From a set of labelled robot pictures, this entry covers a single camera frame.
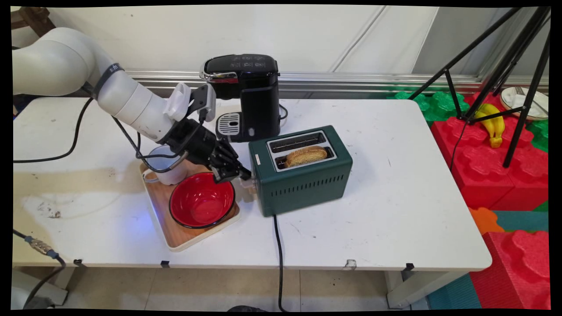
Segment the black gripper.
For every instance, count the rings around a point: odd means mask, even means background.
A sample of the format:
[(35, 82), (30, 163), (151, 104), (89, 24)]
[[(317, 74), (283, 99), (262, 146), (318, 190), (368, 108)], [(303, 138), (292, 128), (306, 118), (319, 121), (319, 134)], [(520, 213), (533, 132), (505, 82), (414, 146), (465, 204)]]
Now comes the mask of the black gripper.
[(189, 162), (209, 167), (216, 183), (230, 182), (235, 178), (249, 180), (252, 172), (239, 162), (231, 144), (226, 139), (217, 139), (203, 126), (204, 122), (204, 119), (192, 118), (176, 122), (157, 144), (168, 145), (179, 156), (187, 153), (185, 159)]

